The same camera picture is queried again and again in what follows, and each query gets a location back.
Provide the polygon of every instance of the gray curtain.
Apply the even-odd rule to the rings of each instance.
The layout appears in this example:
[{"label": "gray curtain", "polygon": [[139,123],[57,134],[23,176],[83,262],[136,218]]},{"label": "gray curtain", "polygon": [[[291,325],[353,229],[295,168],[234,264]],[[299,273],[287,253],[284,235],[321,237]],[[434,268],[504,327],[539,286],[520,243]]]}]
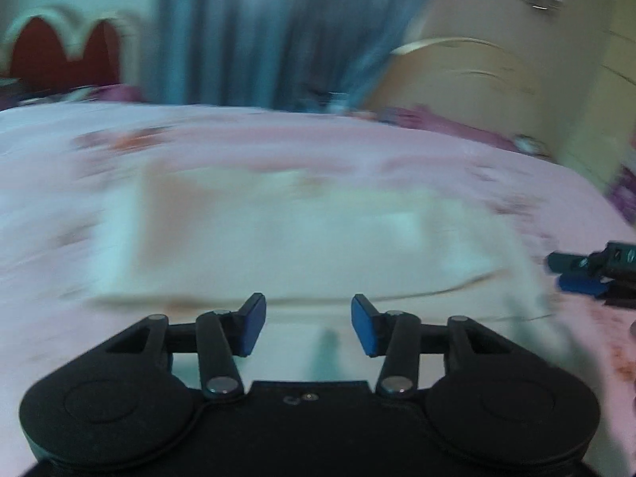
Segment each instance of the gray curtain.
[{"label": "gray curtain", "polygon": [[289,111],[356,106],[427,0],[160,0],[148,93]]}]

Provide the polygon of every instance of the folded towel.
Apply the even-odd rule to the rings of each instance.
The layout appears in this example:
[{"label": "folded towel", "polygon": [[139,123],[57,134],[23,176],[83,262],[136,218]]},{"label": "folded towel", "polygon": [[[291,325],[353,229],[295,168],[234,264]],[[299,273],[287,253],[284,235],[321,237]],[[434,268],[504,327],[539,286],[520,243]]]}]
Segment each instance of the folded towel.
[{"label": "folded towel", "polygon": [[425,189],[158,163],[110,192],[96,234],[93,294],[126,301],[430,295],[510,268],[523,250],[501,217]]}]

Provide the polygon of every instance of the pink bed sheet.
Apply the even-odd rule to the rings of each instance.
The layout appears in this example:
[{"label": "pink bed sheet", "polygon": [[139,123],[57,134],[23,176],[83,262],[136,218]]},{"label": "pink bed sheet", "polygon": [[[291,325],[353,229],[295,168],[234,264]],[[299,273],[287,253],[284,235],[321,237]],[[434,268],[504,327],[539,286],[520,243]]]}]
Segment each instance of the pink bed sheet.
[{"label": "pink bed sheet", "polygon": [[[108,148],[135,130],[157,141]],[[82,136],[97,132],[93,136]],[[514,217],[530,255],[636,242],[634,230],[568,169],[488,145],[350,117],[256,109],[54,104],[0,113],[0,475],[33,463],[17,406],[38,378],[145,313],[85,302],[91,226],[103,191],[127,163],[158,156],[175,169],[208,165],[307,169],[348,184],[425,184]],[[636,313],[559,296],[558,315],[599,368],[608,436],[636,470]]]}]

